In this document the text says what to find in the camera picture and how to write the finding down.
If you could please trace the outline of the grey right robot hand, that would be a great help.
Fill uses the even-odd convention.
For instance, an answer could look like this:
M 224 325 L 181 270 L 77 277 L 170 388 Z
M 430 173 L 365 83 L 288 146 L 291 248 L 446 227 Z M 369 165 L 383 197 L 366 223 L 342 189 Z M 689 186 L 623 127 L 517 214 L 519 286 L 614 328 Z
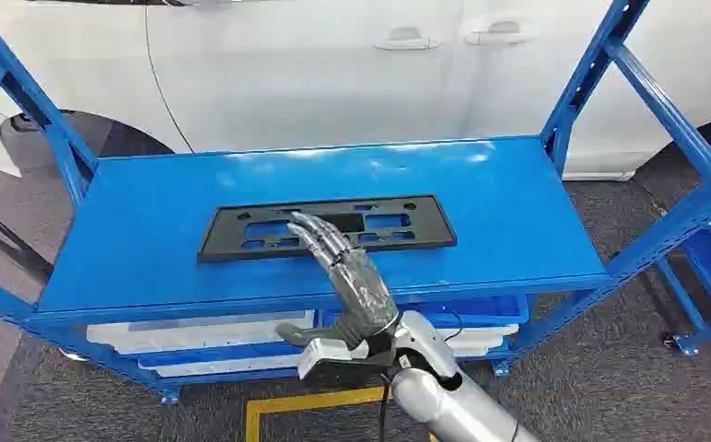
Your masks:
M 352 245 L 336 226 L 315 215 L 294 212 L 292 217 L 287 227 L 328 275 L 343 312 L 329 328 L 303 330 L 281 323 L 275 327 L 278 336 L 297 347 L 317 338 L 340 340 L 353 350 L 390 327 L 398 318 L 398 308 L 366 252 Z

